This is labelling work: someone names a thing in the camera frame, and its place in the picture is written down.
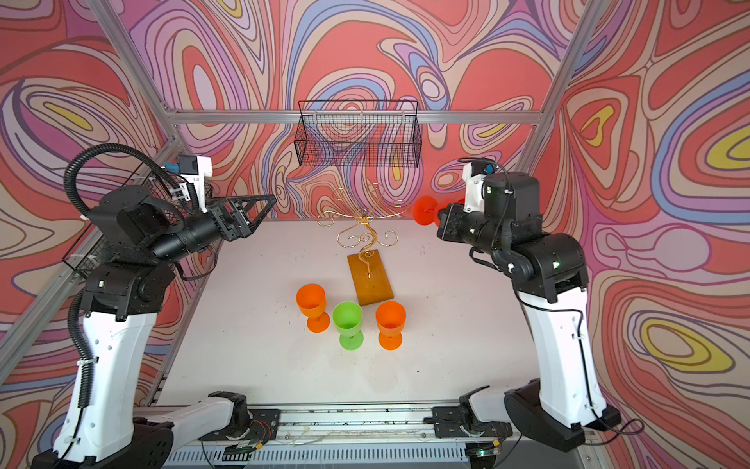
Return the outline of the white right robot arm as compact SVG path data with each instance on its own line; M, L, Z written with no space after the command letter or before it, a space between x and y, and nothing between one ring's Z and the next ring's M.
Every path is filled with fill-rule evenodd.
M509 420L521 435L558 451L584 446L586 429L641 433L642 422L623 421L599 388L584 313L583 249L568 234L542 230L538 181L478 161L466 165L464 181L463 199L442 205L420 197L412 215L422 226L436 225L441 240L467 244L475 263L511 281L540 375L506 392Z

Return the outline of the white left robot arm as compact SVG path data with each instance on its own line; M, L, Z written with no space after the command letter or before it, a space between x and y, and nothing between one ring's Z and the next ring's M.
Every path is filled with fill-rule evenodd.
M129 185L88 205L78 174L88 161L112 152L137 158L184 199L173 204ZM121 144L93 146L66 166L64 191L102 233L109 252L68 309L68 333L79 355L72 400L52 449L32 460L35 468L159 468L188 443L210 434L239 439L252 428L245 396L232 392L212 393L154 419L134 414L146 342L168 287L185 275L182 260L221 240L249 238L277 202L273 195L207 199L189 181L198 171L196 159L182 156L178 167L171 173Z

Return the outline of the orange wine glass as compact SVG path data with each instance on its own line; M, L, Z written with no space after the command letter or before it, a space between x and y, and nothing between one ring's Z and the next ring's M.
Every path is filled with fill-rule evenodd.
M302 286L296 294L296 303L307 318L310 332L322 333L329 328L330 316L326 313L326 295L322 286L316 283Z
M406 320L404 306L396 301L385 302L377 308L375 318L380 346L388 351L400 348Z

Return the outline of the green wine glass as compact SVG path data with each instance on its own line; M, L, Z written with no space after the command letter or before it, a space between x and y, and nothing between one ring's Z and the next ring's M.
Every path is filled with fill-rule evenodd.
M332 319L342 348L355 351L363 345L363 309L359 304L352 301L338 304L333 310Z

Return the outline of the red wine glass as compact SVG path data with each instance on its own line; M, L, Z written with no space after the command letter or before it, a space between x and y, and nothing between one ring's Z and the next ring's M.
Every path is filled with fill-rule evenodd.
M437 200L429 195L419 197L412 208L414 221L420 226L431 224L439 226L439 211L447 208L453 203L463 204L465 199L441 199Z

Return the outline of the orange wine glass back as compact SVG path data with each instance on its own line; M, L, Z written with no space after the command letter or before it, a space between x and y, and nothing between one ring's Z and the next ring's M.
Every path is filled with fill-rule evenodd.
M400 348L406 320L404 306L396 301L385 302L377 308L375 318L380 346L388 351Z

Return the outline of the orange wine glass front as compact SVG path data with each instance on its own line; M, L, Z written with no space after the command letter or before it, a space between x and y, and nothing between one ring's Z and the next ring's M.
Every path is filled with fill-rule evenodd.
M326 295L322 286L316 283L302 286L296 294L296 303L307 318L310 332L322 333L329 328L330 316L326 313Z

